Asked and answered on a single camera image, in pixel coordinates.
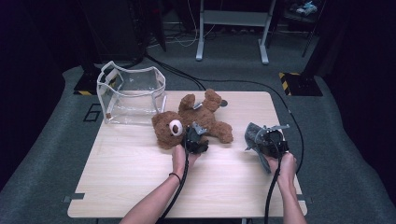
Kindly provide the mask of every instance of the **light wood tabletop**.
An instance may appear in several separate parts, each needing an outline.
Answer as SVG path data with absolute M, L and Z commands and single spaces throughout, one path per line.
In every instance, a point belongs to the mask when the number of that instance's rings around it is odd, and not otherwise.
M 203 91 L 167 91 L 165 111 L 177 111 L 186 94 L 204 100 Z M 217 91 L 228 105 L 216 111 L 217 120 L 233 127 L 233 142 L 208 137 L 209 149 L 189 170 L 183 190 L 167 217 L 264 217 L 273 176 L 254 150 L 245 150 L 250 122 L 279 125 L 271 95 L 264 91 Z M 150 125 L 102 123 L 68 208 L 70 217 L 124 217 L 172 171 L 172 149 L 160 149 Z M 302 194 L 297 177 L 297 193 Z M 306 214 L 304 201 L 299 204 Z M 282 217 L 283 205 L 274 188 L 269 216 Z

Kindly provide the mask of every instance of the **black wristband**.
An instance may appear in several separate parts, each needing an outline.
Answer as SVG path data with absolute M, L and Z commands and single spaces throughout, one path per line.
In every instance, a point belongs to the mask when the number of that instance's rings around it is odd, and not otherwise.
M 177 177 L 177 179 L 178 179 L 178 183 L 181 184 L 180 176 L 178 176 L 178 175 L 175 174 L 175 173 L 170 173 L 169 175 L 175 175 L 175 176 Z

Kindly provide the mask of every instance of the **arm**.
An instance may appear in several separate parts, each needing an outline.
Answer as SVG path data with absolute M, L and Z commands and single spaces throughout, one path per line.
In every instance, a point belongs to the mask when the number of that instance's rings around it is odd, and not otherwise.
M 200 155 L 189 155 L 189 166 L 192 167 Z M 183 178 L 186 154 L 181 145 L 177 145 L 172 153 L 173 173 Z M 179 180 L 175 175 L 169 175 L 155 190 L 137 203 L 122 219 L 124 223 L 155 223 L 175 193 Z
M 274 174 L 277 168 L 277 160 L 265 157 Z M 297 200 L 297 192 L 294 187 L 294 177 L 296 174 L 296 159 L 291 153 L 286 153 L 280 164 L 280 174 L 277 178 L 280 194 L 283 201 L 283 223 L 305 224 L 307 223 Z

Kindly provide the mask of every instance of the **clear plastic container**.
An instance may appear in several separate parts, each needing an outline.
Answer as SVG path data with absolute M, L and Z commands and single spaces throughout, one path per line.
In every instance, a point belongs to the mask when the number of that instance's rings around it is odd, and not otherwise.
M 156 67 L 128 70 L 109 62 L 101 71 L 96 91 L 105 123 L 151 125 L 163 112 L 165 77 Z

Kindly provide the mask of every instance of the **brown teddy bear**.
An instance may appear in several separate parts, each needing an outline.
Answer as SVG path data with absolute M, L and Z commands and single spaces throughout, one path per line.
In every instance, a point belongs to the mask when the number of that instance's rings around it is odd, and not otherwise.
M 185 130 L 194 122 L 206 130 L 205 135 L 217 137 L 221 143 L 233 141 L 233 128 L 230 124 L 217 121 L 215 112 L 222 104 L 221 97 L 213 90 L 205 91 L 201 104 L 195 103 L 195 95 L 188 94 L 180 101 L 178 113 L 167 111 L 152 118 L 152 125 L 158 145 L 168 149 L 180 144 Z

